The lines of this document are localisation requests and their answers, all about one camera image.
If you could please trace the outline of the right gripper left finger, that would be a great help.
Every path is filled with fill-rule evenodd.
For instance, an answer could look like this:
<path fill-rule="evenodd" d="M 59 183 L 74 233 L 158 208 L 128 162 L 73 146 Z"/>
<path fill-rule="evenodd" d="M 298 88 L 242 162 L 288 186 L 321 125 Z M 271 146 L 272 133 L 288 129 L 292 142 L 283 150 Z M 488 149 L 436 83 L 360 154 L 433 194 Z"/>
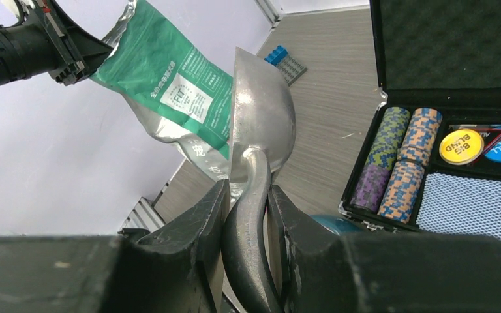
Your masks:
<path fill-rule="evenodd" d="M 218 312 L 229 184 L 136 242 L 0 237 L 0 312 Z"/>

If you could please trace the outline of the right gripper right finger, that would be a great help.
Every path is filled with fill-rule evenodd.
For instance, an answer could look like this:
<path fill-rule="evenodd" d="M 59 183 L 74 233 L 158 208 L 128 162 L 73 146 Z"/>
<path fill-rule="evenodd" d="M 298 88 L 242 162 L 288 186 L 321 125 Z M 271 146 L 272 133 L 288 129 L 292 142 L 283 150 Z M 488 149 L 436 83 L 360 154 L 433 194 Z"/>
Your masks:
<path fill-rule="evenodd" d="M 277 185 L 271 247 L 286 312 L 501 312 L 501 241 L 482 235 L 336 235 Z"/>

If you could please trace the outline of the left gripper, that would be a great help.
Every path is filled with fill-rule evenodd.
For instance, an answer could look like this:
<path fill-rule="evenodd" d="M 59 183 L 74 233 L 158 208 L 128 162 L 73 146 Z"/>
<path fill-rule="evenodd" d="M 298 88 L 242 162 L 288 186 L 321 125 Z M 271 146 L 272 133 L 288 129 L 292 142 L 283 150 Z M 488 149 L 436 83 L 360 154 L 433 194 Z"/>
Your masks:
<path fill-rule="evenodd" d="M 0 23 L 0 86 L 43 73 L 72 85 L 94 74 L 113 50 L 56 1 L 15 1 L 14 6 L 17 22 Z"/>

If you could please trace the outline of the green pet food bag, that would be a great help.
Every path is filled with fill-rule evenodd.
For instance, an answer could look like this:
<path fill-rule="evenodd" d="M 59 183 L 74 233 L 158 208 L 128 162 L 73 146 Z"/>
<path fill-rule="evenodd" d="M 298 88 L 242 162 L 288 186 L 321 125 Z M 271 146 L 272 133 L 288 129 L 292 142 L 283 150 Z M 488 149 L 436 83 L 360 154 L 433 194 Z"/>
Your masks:
<path fill-rule="evenodd" d="M 232 77 L 147 1 L 129 1 L 92 76 L 122 95 L 145 131 L 212 180 L 229 177 Z"/>

